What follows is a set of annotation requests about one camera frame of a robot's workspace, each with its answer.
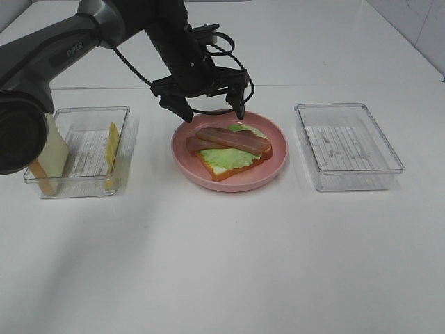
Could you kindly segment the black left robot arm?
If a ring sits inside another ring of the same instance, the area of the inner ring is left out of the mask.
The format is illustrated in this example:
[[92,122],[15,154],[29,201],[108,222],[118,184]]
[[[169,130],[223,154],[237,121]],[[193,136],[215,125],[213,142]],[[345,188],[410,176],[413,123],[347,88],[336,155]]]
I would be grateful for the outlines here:
[[149,87],[161,107],[191,122],[192,97],[224,95],[238,118],[245,115],[253,82],[243,66],[218,67],[217,24],[190,26],[183,1],[81,1],[75,15],[1,47],[1,173],[28,167],[49,136],[54,112],[50,82],[95,47],[117,49],[144,31],[169,70]]

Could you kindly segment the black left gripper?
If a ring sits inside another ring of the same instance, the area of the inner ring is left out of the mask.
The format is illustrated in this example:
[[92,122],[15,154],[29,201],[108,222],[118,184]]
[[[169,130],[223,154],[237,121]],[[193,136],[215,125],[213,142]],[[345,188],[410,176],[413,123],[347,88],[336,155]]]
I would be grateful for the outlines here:
[[207,53],[187,54],[167,52],[161,56],[170,76],[154,80],[151,91],[159,96],[159,105],[184,122],[191,123],[193,112],[188,98],[206,95],[226,95],[239,120],[245,117],[244,93],[249,76],[243,68],[218,67]]

